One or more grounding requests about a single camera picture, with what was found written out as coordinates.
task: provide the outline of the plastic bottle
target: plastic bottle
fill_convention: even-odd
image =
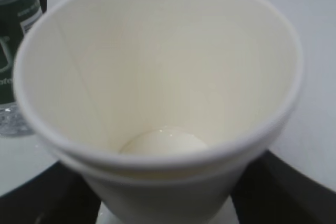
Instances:
[[[39,0],[0,0],[0,136],[33,133],[15,103],[12,67],[20,42],[41,15]]]

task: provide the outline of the cup rim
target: cup rim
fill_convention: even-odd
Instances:
[[[157,170],[157,169],[175,169],[188,168],[198,165],[206,165],[216,160],[225,157],[232,157],[249,146],[256,145],[262,137],[268,135],[274,128],[276,128],[290,113],[294,106],[301,86],[303,83],[304,74],[304,59],[302,53],[302,46],[297,32],[289,20],[278,11],[273,4],[267,0],[254,0],[266,6],[271,13],[279,18],[279,20],[286,27],[297,51],[297,64],[295,76],[288,89],[288,92],[278,109],[268,118],[264,119],[257,127],[240,135],[239,137],[230,141],[218,144],[216,148],[209,148],[196,153],[188,153],[176,156],[163,157],[144,157],[135,155],[115,154],[104,150],[95,149],[94,147],[78,144],[71,141],[63,134],[57,132],[53,127],[44,122],[43,119],[34,111],[31,103],[26,99],[25,86],[23,84],[22,69],[24,69],[25,50],[29,47],[33,40],[34,34],[39,27],[46,22],[55,12],[73,0],[62,0],[56,4],[51,10],[44,14],[40,20],[33,26],[24,41],[19,47],[15,59],[13,70],[13,89],[17,104],[23,116],[27,119],[31,127],[44,138],[53,147],[71,155],[72,157],[84,160],[86,162],[96,164],[99,166],[110,166],[114,168],[123,169],[138,169],[138,170]]]

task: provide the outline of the white table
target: white table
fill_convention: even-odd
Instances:
[[[52,7],[60,0],[48,0]],[[270,148],[309,178],[336,191],[336,0],[269,0],[296,27],[307,81],[296,112]]]

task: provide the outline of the milk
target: milk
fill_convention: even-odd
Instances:
[[[120,151],[122,154],[163,156],[197,152],[208,146],[193,134],[178,127],[163,127],[141,134],[129,141]]]

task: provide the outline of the white paper cup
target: white paper cup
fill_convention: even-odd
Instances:
[[[264,0],[66,0],[18,52],[17,102],[49,150],[125,224],[199,224],[280,133],[301,47]],[[180,127],[208,149],[120,154]]]

